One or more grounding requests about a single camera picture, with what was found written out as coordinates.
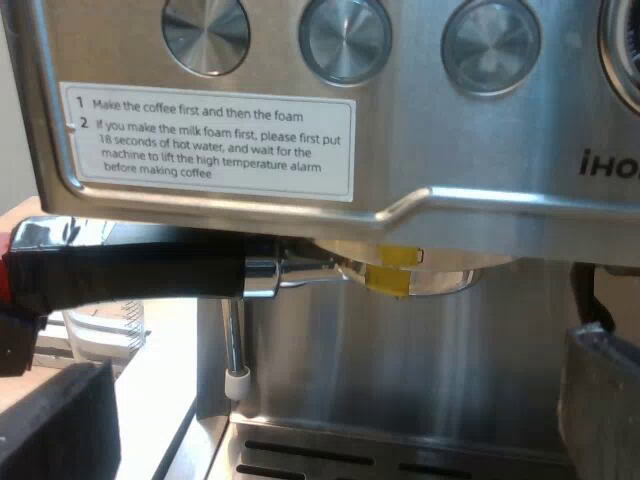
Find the pressure gauge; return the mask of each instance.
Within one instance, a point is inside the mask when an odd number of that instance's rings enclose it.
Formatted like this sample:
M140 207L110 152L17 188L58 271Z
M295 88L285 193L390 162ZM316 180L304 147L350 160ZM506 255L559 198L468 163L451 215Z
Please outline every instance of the pressure gauge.
M640 0L606 0L600 48L614 88L640 113Z

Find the black handle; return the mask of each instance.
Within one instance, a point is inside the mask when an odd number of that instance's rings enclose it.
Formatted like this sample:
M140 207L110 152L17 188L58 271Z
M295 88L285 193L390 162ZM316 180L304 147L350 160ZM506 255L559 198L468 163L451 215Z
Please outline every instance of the black handle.
M575 263L571 267L571 288L583 325L599 323L607 332L614 332L616 323L611 312L595 294L596 266L591 263Z
M35 217L4 256L12 304L33 314L89 303L236 297L244 290L244 236L145 224Z

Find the yellow tab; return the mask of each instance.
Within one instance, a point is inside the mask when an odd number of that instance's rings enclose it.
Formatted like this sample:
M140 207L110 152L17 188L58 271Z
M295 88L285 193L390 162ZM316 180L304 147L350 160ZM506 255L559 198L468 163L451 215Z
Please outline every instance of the yellow tab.
M422 260L420 249L415 247L380 245L378 256L385 267L415 267Z
M368 288L379 293L394 297L408 297L411 272L367 265L365 283Z

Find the drip tray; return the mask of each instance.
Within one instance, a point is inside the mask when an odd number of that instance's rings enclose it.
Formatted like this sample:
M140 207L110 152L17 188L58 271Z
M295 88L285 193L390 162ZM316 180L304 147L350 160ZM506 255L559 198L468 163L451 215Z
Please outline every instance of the drip tray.
M209 480L575 480L557 463L230 423Z

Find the silver knob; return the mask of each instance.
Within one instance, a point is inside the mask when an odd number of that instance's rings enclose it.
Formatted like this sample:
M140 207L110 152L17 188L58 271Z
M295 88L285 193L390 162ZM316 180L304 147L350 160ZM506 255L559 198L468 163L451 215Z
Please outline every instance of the silver knob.
M249 21L238 0L170 0L162 25L176 60L202 75L231 72L249 49Z
M473 0L455 13L445 30L444 64L462 89L501 93L533 69L540 37L535 16L519 0Z
M314 0L300 25L300 47L311 70L341 85L379 73L391 52L391 23L378 0Z

